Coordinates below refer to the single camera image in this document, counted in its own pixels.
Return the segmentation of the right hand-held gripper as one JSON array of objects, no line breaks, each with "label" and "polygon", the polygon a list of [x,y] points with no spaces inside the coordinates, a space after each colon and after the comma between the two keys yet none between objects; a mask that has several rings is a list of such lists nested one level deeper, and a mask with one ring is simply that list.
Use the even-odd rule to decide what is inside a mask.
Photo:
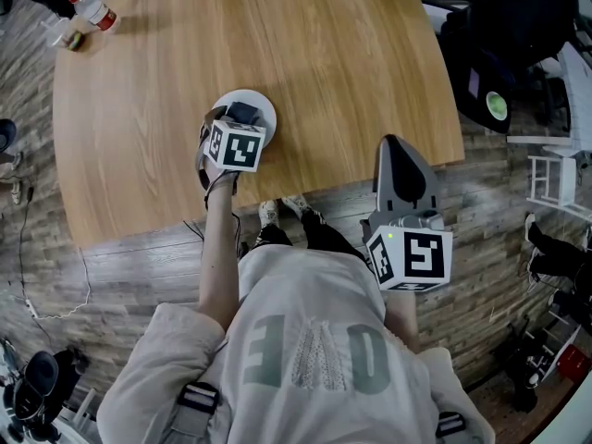
[{"label": "right hand-held gripper", "polygon": [[449,283],[453,234],[438,208],[438,178],[396,135],[377,147],[373,194],[376,208],[361,226],[378,287],[422,292]]}]

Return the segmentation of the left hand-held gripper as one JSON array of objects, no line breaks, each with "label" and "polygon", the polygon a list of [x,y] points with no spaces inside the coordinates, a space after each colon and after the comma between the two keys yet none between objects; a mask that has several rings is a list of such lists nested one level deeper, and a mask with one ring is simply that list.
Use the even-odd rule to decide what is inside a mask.
[{"label": "left hand-held gripper", "polygon": [[200,130],[197,173],[204,189],[214,183],[206,172],[206,159],[221,174],[255,172],[265,146],[265,127],[235,121],[227,109],[226,105],[212,108]]}]

